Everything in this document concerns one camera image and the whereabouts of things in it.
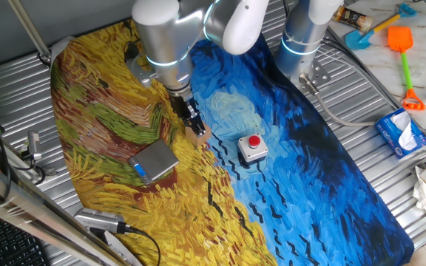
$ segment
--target blue tissue box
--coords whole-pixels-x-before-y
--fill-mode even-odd
[[[376,122],[376,127],[379,132],[381,132],[382,136],[388,142],[389,146],[394,150],[397,157],[399,159],[405,157],[405,155],[411,154],[412,152],[420,149],[421,147],[426,146],[426,137],[422,134],[417,125],[410,119],[412,134],[415,138],[415,142],[417,146],[413,148],[411,151],[403,149],[399,145],[399,137],[402,134],[402,130],[398,129],[396,125],[391,121],[391,117],[393,115],[398,115],[402,112],[405,112],[403,108],[396,110],[395,112],[390,113],[389,115],[384,116]]]

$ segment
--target orange toy shovel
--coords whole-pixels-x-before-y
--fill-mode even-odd
[[[400,52],[402,58],[405,83],[407,84],[407,97],[404,99],[404,108],[410,110],[425,110],[425,105],[413,91],[407,55],[405,54],[405,52],[413,46],[412,31],[409,27],[389,27],[388,43],[392,50]]]

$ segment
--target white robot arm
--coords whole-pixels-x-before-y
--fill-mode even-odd
[[[198,137],[205,133],[205,128],[190,87],[190,49],[207,38],[231,54],[247,52],[260,35],[267,5],[268,0],[135,2],[132,17],[155,70],[150,77],[167,88],[172,107]]]

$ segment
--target black keyboard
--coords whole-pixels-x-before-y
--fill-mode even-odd
[[[0,265],[49,265],[41,242],[34,236],[0,220]]]

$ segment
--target red button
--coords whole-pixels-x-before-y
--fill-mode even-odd
[[[249,137],[249,146],[251,148],[257,148],[260,144],[260,138],[258,136],[250,136]]]

